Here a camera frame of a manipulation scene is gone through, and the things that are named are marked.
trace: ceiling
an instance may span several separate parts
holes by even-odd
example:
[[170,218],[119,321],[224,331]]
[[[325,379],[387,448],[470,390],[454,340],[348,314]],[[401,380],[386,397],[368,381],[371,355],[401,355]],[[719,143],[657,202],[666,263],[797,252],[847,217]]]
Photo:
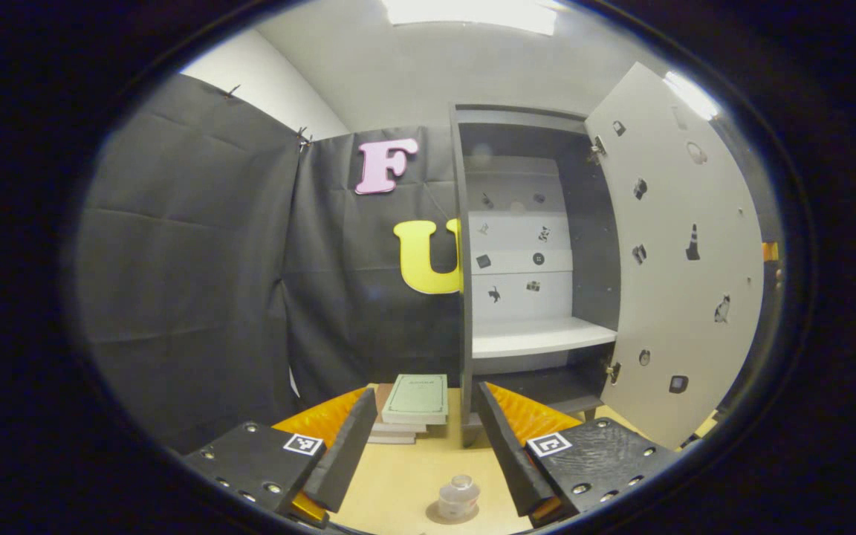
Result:
[[259,24],[351,132],[447,125],[451,102],[589,113],[639,61],[666,64],[580,9],[554,36],[483,24],[393,27],[380,0],[312,0]]

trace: white shelf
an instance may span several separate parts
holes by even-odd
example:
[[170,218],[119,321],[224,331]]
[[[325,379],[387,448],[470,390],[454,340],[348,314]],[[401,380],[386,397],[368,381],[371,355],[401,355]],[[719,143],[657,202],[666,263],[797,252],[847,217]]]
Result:
[[573,317],[475,322],[472,355],[476,359],[493,359],[587,348],[615,341],[616,331]]

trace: open cabinet door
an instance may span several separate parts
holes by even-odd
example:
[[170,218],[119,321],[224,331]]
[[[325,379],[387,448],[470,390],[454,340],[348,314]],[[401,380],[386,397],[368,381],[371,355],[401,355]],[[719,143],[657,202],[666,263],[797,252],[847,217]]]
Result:
[[709,121],[635,64],[588,116],[619,237],[621,301],[601,400],[664,447],[718,406],[763,294],[748,186]]

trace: book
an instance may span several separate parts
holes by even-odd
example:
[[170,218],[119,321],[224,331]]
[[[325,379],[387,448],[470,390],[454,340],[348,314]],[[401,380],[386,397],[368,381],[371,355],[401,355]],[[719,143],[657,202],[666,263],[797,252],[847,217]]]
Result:
[[371,434],[368,438],[368,444],[414,444],[415,443],[415,434],[414,433],[401,433],[406,436],[401,437],[392,437],[392,436],[380,436],[377,434]]
[[405,433],[425,433],[428,431],[428,426],[425,424],[388,424],[381,419],[381,410],[385,407],[385,402],[388,401],[388,395],[392,392],[393,383],[379,383],[374,388],[374,406],[378,411],[378,416],[374,417],[372,424],[372,432],[405,432]]
[[388,424],[443,426],[448,419],[448,376],[402,373],[381,410]]

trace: table surface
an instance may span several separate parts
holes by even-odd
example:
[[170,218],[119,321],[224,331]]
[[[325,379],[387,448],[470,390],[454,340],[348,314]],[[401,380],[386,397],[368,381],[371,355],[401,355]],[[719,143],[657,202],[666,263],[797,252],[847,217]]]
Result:
[[[448,389],[448,424],[429,426],[414,444],[367,444],[340,512],[330,513],[332,521],[377,535],[503,535],[532,528],[527,517],[517,516],[486,438],[481,435],[472,447],[461,446],[459,400],[461,389]],[[607,406],[589,416],[611,418],[636,430]],[[713,425],[706,420],[696,434],[704,436]],[[438,491],[458,474],[471,476],[480,487],[478,514],[462,524],[432,521],[429,508],[438,500]]]

